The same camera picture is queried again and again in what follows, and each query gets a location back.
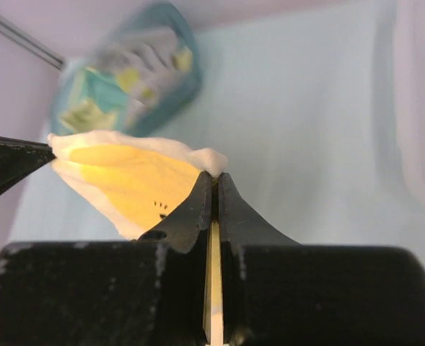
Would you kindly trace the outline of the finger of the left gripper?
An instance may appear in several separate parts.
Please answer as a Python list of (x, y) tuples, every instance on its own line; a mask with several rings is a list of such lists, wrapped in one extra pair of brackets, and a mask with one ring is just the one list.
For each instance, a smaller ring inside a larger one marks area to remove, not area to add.
[(46, 143), (0, 136), (0, 195), (55, 158)]

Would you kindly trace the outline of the white perforated plastic basket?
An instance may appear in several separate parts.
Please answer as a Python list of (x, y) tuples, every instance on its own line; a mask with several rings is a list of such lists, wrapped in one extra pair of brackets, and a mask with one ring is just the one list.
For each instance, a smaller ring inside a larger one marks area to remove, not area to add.
[(393, 58), (403, 176), (425, 202), (425, 1), (398, 1)]

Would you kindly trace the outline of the teal transparent plastic bin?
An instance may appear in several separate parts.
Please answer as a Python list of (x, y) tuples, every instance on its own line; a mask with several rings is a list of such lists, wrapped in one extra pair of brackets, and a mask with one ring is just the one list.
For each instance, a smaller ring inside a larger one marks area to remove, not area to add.
[(193, 101), (202, 85), (198, 46), (166, 1), (144, 7), (97, 49), (67, 63), (51, 109), (60, 136), (116, 130), (148, 137)]

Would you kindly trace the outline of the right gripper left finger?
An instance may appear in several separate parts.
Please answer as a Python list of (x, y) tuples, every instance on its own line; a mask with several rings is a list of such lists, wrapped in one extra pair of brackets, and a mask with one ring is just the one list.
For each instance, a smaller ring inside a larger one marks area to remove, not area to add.
[(189, 196), (138, 241), (146, 311), (145, 345), (205, 345), (203, 305), (211, 223), (212, 178), (203, 172)]

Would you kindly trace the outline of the left aluminium frame post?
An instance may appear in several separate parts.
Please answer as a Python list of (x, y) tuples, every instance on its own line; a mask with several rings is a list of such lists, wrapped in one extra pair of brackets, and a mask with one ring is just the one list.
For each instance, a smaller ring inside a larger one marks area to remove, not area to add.
[(52, 67), (61, 70), (64, 57), (0, 15), (0, 34)]

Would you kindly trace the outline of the grey towel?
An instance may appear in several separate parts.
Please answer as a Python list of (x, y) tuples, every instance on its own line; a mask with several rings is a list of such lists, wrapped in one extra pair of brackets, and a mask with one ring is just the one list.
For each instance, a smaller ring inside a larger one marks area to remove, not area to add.
[(128, 85), (128, 111), (142, 113), (180, 82), (193, 53), (169, 27), (127, 34), (100, 50), (93, 66), (119, 74)]

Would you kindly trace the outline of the teal and yellow towel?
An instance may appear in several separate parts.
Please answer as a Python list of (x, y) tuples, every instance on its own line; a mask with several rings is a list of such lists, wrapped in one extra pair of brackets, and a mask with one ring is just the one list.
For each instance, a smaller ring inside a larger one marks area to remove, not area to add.
[(92, 130), (120, 130), (128, 107), (127, 81), (112, 74), (84, 67), (77, 71), (58, 123), (67, 134)]

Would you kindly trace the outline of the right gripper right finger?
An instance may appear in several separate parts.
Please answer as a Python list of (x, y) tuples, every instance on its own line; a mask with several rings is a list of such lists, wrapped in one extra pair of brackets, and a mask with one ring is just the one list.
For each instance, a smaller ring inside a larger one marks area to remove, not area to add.
[(230, 345), (272, 345), (282, 334), (289, 285), (288, 253), (299, 243), (284, 235), (241, 196), (232, 177), (218, 178), (224, 339)]

